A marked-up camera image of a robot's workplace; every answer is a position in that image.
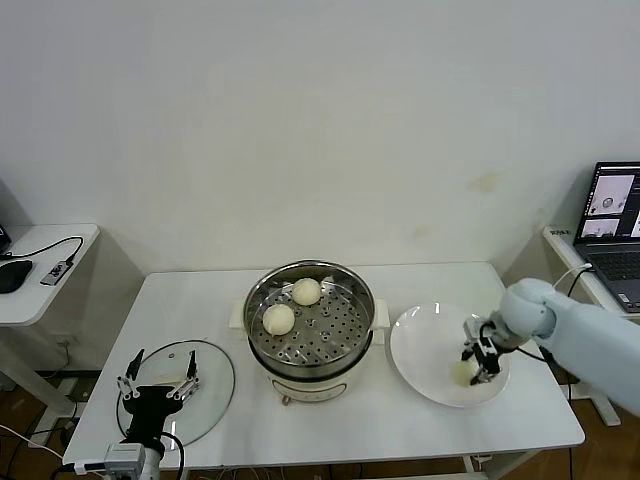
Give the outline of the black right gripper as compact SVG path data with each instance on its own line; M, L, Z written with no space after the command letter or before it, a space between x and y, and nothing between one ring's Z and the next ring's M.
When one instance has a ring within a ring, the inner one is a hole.
M465 346L461 354L461 361L466 362L474 355L479 369L471 378L470 385L476 386L491 383L501 371L499 364L500 353L492 341L477 341L474 347L471 345Z

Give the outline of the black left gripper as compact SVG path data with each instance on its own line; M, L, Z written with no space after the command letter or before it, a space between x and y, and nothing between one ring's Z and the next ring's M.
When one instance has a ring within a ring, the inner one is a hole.
M123 406L132 418L123 440L124 443L161 445L166 419L179 412L186 401L199 389L196 351L189 353L186 378L173 389L165 385L140 386L136 380L144 358L141 349L128 364L125 373L116 379L123 399Z

